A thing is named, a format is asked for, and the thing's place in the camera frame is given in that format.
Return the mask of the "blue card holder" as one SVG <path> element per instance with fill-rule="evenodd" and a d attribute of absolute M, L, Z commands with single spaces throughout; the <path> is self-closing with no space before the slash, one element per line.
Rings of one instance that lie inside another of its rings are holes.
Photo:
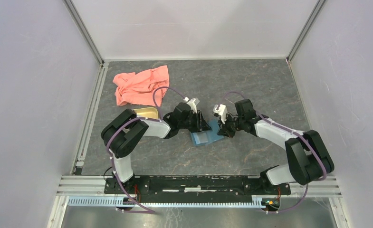
<path fill-rule="evenodd" d="M 224 138 L 224 136 L 218 135 L 220 127 L 217 120 L 210 120 L 208 125 L 211 128 L 210 130 L 191 133 L 191 139 L 194 146 L 208 145 Z"/>

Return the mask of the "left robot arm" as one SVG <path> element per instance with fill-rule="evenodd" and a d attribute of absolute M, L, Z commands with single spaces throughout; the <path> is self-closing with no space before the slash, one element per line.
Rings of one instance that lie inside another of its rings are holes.
<path fill-rule="evenodd" d="M 205 133 L 211 129 L 201 111 L 185 102 L 179 103 L 162 119 L 143 117 L 132 109 L 124 110 L 101 132 L 117 179 L 115 186 L 125 194 L 133 190 L 134 171 L 130 154 L 143 137 L 170 139 L 179 130 Z"/>

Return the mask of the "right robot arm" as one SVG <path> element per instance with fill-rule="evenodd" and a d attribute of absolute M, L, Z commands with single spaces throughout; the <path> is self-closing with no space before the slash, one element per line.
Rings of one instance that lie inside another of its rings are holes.
<path fill-rule="evenodd" d="M 226 105 L 213 108 L 219 118 L 218 135 L 232 138 L 238 131 L 266 139 L 286 152 L 287 164 L 278 165 L 260 174 L 259 188 L 265 194 L 273 193 L 278 185 L 296 182 L 307 185 L 321 181 L 334 171 L 335 165 L 315 130 L 299 131 L 281 125 L 268 116 L 258 113 L 249 99 L 235 103 L 237 114 L 228 112 Z"/>

